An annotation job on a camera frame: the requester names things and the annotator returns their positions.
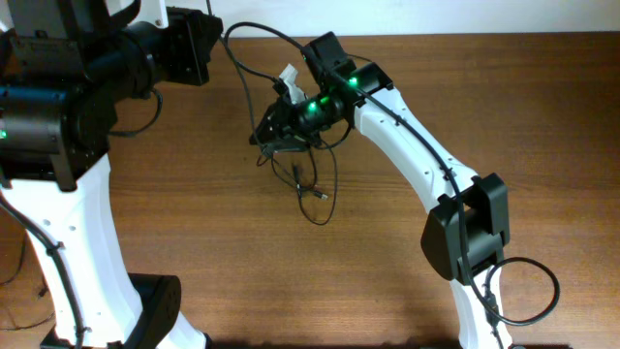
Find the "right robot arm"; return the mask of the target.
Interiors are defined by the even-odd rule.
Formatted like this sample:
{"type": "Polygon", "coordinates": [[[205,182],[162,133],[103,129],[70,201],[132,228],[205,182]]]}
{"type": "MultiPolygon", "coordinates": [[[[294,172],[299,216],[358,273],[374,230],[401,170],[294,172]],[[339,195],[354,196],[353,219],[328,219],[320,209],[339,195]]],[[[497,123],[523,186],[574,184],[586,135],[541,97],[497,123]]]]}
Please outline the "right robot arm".
{"type": "Polygon", "coordinates": [[[408,180],[427,212],[421,248],[449,282],[463,348],[508,348],[501,312],[499,264],[510,240],[508,190],[497,174],[479,176],[446,151],[407,107],[392,80],[375,63],[357,67],[334,33],[301,48],[319,94],[308,97],[287,67],[276,81],[278,98],[250,143],[265,155],[320,146],[321,132],[345,120],[379,147],[408,180]]]}

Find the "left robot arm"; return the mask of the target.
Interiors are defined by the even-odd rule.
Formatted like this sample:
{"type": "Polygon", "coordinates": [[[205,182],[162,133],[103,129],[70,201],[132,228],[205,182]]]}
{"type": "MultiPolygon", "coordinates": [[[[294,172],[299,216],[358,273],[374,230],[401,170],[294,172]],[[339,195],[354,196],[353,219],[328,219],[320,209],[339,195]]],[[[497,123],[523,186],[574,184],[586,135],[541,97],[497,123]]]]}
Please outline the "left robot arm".
{"type": "Polygon", "coordinates": [[[26,231],[54,306],[45,348],[207,348],[174,275],[126,270],[109,199],[115,106],[208,82],[223,31],[163,1],[7,1],[18,73],[1,80],[1,206],[26,231]]]}

